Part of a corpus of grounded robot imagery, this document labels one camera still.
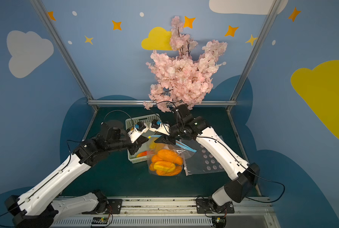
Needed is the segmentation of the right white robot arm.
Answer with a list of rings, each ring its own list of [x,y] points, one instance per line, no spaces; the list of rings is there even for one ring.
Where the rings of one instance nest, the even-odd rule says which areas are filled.
[[[197,141],[220,163],[231,180],[208,198],[211,210],[219,213],[231,201],[240,203],[257,185],[259,166],[238,156],[203,117],[194,118],[187,105],[181,104],[172,108],[172,113],[175,116],[175,125],[170,126],[159,121],[153,121],[149,125],[151,131],[163,134],[157,142],[175,144],[177,139]]]

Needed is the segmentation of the clear blue-zip bag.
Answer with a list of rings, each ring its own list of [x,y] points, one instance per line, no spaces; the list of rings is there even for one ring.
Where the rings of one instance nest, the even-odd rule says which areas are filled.
[[[152,175],[171,177],[178,176],[185,168],[185,161],[197,150],[176,140],[175,143],[157,141],[160,135],[149,136],[147,142],[147,165]]]

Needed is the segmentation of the clear pink-dotted zip bag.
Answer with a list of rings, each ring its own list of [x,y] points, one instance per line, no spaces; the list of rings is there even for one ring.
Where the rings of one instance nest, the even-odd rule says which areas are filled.
[[[183,144],[196,152],[189,152],[185,159],[186,176],[224,172],[222,165],[200,143],[195,140],[181,140]]]

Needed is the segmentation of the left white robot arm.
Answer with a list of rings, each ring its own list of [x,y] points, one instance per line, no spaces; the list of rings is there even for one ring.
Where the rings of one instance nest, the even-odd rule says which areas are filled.
[[[148,130],[148,125],[143,122],[126,131],[102,123],[97,136],[80,142],[68,158],[34,188],[6,199],[5,206],[13,216],[14,227],[49,228],[56,221],[82,212],[108,212],[108,199],[99,190],[68,200],[56,198],[81,174],[106,159],[109,153],[121,150],[136,153],[148,141],[143,136]]]

